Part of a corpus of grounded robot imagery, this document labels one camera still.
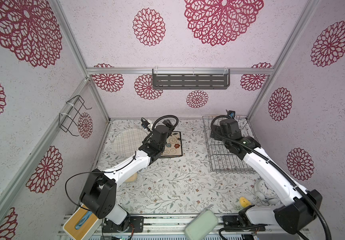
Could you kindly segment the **dark square plate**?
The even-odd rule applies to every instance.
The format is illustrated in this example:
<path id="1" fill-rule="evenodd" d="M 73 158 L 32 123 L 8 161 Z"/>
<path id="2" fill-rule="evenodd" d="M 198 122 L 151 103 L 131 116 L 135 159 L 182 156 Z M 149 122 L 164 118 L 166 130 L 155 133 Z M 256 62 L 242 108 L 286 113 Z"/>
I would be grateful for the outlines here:
<path id="1" fill-rule="evenodd" d="M 172 132 L 166 140 L 166 145 L 164 152 L 161 154 L 161 158 L 179 158 L 183 155 L 181 132 Z"/>

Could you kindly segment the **round plaid white plate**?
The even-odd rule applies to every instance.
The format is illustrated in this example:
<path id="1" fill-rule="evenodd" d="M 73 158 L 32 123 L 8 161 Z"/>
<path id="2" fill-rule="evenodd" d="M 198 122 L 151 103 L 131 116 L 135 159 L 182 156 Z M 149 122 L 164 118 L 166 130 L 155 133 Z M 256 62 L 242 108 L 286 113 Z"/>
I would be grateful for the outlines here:
<path id="1" fill-rule="evenodd" d="M 140 129 L 124 130 L 114 138 L 112 149 L 121 157 L 130 157 L 142 145 L 147 135 L 147 132 Z"/>

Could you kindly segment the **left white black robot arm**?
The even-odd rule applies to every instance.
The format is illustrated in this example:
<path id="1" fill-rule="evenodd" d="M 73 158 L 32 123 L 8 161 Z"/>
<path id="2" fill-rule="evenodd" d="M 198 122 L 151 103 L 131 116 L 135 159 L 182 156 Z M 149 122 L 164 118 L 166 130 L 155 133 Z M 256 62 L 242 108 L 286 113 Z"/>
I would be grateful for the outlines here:
<path id="1" fill-rule="evenodd" d="M 86 210 L 98 219 L 106 219 L 124 231 L 130 225 L 130 214 L 116 203 L 117 188 L 138 171 L 148 167 L 161 158 L 168 137 L 177 125 L 178 117 L 166 115 L 158 118 L 153 124 L 142 120 L 148 135 L 141 146 L 126 160 L 111 169 L 75 174 L 70 179 L 87 175 L 85 185 L 79 197 L 79 203 L 70 200 L 78 210 Z"/>

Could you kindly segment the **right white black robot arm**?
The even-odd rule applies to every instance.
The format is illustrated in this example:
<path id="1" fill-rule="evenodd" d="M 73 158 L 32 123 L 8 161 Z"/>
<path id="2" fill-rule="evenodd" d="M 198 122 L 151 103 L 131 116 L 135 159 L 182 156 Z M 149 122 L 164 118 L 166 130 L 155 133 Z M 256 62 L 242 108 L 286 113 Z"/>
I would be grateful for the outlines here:
<path id="1" fill-rule="evenodd" d="M 301 229 L 319 219 L 325 238 L 332 239 L 328 223 L 320 211 L 323 197 L 317 190 L 308 190 L 279 167 L 254 138 L 244 137 L 238 122 L 229 116 L 216 116 L 210 124 L 211 138 L 224 143 L 226 149 L 252 167 L 279 197 L 279 207 L 250 205 L 237 214 L 238 224 L 224 227 L 222 232 L 259 230 L 279 226 L 291 235 L 302 239 Z"/>

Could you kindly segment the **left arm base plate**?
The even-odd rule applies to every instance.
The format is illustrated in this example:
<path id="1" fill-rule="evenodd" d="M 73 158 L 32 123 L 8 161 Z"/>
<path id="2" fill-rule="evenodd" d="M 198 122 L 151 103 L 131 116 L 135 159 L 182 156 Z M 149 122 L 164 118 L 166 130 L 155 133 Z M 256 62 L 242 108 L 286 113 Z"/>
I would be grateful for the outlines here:
<path id="1" fill-rule="evenodd" d="M 119 225 L 105 219 L 103 222 L 103 233 L 141 233 L 143 231 L 144 217 L 129 216 Z"/>

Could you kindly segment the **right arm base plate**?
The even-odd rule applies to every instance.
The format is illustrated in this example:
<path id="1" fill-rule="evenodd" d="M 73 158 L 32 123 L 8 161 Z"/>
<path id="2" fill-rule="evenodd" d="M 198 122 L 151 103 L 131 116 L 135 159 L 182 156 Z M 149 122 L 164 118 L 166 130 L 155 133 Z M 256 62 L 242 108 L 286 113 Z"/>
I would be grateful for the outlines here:
<path id="1" fill-rule="evenodd" d="M 265 229 L 264 224 L 252 224 L 247 217 L 240 215 L 225 215 L 222 216 L 224 228 L 227 231 L 256 231 Z"/>

